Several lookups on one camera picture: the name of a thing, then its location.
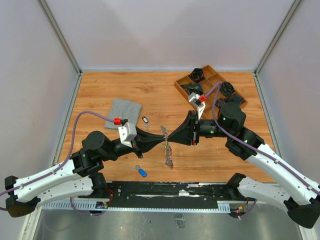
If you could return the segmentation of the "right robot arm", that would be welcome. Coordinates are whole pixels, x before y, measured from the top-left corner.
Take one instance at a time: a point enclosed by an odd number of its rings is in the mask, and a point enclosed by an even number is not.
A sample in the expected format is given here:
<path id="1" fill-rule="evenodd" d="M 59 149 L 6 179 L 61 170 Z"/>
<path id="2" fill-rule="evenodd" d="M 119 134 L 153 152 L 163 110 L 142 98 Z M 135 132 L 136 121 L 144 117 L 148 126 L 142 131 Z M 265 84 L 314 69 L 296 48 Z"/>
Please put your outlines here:
<path id="1" fill-rule="evenodd" d="M 296 224 L 311 229 L 320 217 L 320 185 L 306 177 L 265 143 L 255 132 L 244 126 L 246 114 L 234 103 L 225 103 L 218 116 L 200 119 L 190 111 L 184 122 L 168 136 L 168 141 L 195 146 L 201 137 L 226 138 L 225 147 L 236 157 L 260 168 L 278 183 L 278 187 L 257 182 L 235 173 L 228 181 L 227 196 L 242 196 L 272 205 Z"/>

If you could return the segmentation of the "metal key ring disc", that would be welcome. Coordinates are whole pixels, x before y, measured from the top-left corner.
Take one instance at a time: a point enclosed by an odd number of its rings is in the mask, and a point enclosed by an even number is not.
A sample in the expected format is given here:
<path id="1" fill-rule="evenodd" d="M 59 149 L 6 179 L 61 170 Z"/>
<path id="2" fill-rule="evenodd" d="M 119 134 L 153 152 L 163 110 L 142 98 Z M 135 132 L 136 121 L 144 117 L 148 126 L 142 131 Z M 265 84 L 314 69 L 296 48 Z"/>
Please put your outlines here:
<path id="1" fill-rule="evenodd" d="M 172 148 L 168 142 L 168 129 L 165 126 L 161 126 L 161 133 L 164 137 L 164 142 L 162 143 L 162 149 L 164 150 L 165 156 L 165 165 L 168 166 L 171 170 L 174 169 L 173 157 L 172 157 Z"/>

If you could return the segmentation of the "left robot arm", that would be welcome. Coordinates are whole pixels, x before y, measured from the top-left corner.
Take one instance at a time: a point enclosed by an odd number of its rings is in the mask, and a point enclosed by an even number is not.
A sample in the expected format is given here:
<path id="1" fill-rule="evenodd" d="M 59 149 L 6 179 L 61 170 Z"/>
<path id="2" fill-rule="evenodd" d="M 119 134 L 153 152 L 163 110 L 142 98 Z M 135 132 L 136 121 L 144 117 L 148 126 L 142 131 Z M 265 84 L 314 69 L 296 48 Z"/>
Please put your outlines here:
<path id="1" fill-rule="evenodd" d="M 162 143 L 162 135 L 136 129 L 130 141 L 110 140 L 100 131 L 91 132 L 82 142 L 82 148 L 66 161 L 32 176 L 8 176 L 5 189 L 9 197 L 5 210 L 13 218 L 32 213 L 47 203 L 65 198 L 101 198 L 109 190 L 100 170 L 105 161 L 135 153 L 138 158 Z"/>

